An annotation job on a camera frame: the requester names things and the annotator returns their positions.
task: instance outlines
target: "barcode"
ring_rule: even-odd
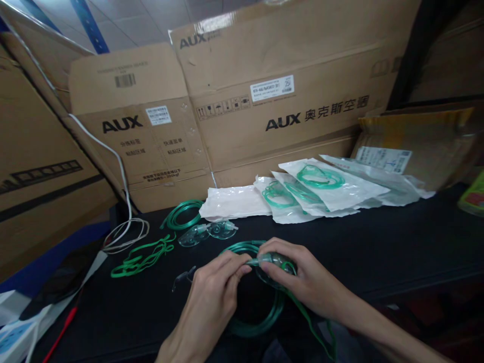
[[[116,81],[117,88],[131,87],[136,84],[135,75],[133,73],[116,76],[114,80]]]

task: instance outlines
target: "plastic bag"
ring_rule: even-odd
[[[276,179],[256,176],[254,185],[271,207],[272,219],[276,223],[304,223],[318,218],[305,212],[292,194]]]
[[[271,208],[253,185],[209,188],[207,200],[199,213],[211,222],[253,215],[272,215]]]
[[[321,198],[298,182],[291,174],[279,173],[276,171],[272,171],[272,174],[277,181],[294,196],[302,209],[311,215],[322,217],[344,217],[346,215],[358,213],[358,211],[353,208],[330,212]]]
[[[291,161],[279,167],[318,195],[331,212],[354,207],[390,191],[316,159]]]
[[[386,206],[401,207],[416,202],[421,197],[430,198],[435,194],[435,192],[426,192],[417,188],[414,184],[417,180],[413,177],[408,178],[404,175],[375,168],[354,159],[336,158],[329,155],[320,156],[346,172],[388,188],[389,192],[375,197]]]

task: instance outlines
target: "ceiling tile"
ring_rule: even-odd
[[[222,0],[190,4],[189,13],[192,23],[220,15],[222,14]]]
[[[184,11],[188,17],[184,0],[141,0],[141,2],[150,14],[179,15]]]
[[[92,43],[89,40],[89,38],[86,35],[78,32],[77,30],[68,29],[66,31],[63,31],[63,36],[65,36],[66,38],[69,38],[73,42],[78,43],[79,45],[83,46],[84,48],[96,54],[96,50],[94,50],[94,47],[92,46]]]
[[[176,29],[190,24],[190,18],[186,8],[172,9],[170,12],[150,13],[156,26],[163,34],[168,34],[168,29]]]
[[[36,0],[36,3],[41,9],[47,10],[51,14],[61,19],[64,23],[74,27],[75,29],[84,29],[70,1]]]
[[[136,46],[115,24],[111,21],[98,23],[97,26],[109,48],[109,51],[129,49]]]
[[[60,30],[61,33],[64,33],[65,31],[68,30],[74,30],[72,26],[67,24],[64,20],[61,18],[55,16],[52,14],[50,11],[44,10],[44,13],[47,15],[47,17],[54,23],[55,26]]]
[[[89,0],[111,20],[146,14],[140,0]]]
[[[136,45],[147,45],[167,41],[149,15],[114,21]]]
[[[28,11],[28,9],[22,4],[20,0],[5,0],[5,2],[20,10],[21,12],[27,15],[31,15],[30,11]]]

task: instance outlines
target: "black table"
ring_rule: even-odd
[[[343,218],[320,218],[297,225],[282,225],[271,217],[235,220],[237,234],[228,240],[210,238],[173,251],[142,273],[112,279],[128,251],[108,257],[86,284],[79,311],[51,362],[121,361],[155,354],[176,325],[190,284],[171,292],[176,276],[192,266],[201,267],[225,247],[244,240],[272,236],[305,245],[321,263],[357,295],[376,303],[430,286],[463,279],[484,279],[484,219],[456,206],[465,186],[457,185],[428,200],[406,207],[363,210]],[[141,215],[151,225],[139,244],[165,237],[171,231],[159,225],[170,210]],[[127,238],[137,235],[133,230]],[[262,319],[272,305],[273,291],[255,274],[239,286],[237,316],[248,322]],[[257,313],[251,313],[254,305]],[[33,361],[41,361],[62,329],[69,308],[41,339]],[[300,313],[286,303],[273,329]],[[219,343],[223,348],[224,339]],[[232,344],[244,344],[234,337]]]

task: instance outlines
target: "cardboard box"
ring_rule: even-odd
[[[72,112],[68,86],[71,62],[93,53],[2,1],[0,16],[10,30],[0,32],[2,43],[55,113],[66,117]]]
[[[320,154],[347,157],[353,150],[355,142],[355,136],[347,136],[236,168],[218,171],[213,175],[218,188],[243,187],[253,184],[256,175],[273,177],[271,171],[285,172],[279,168],[279,164],[284,162],[309,158],[320,159]]]
[[[473,108],[360,118],[363,133],[353,158],[399,174],[411,175],[429,191],[459,181],[482,137],[467,133]]]
[[[386,106],[419,3],[260,3],[170,31],[212,171],[351,133]]]
[[[484,94],[484,3],[471,0],[431,46],[411,102]]]
[[[111,187],[0,47],[0,281],[117,202]]]
[[[169,44],[79,59],[72,63],[69,88],[74,114],[121,156],[140,211],[206,196],[213,181],[182,69]],[[64,123],[123,194],[114,154],[72,119]],[[204,194],[191,190],[194,185],[203,186]]]

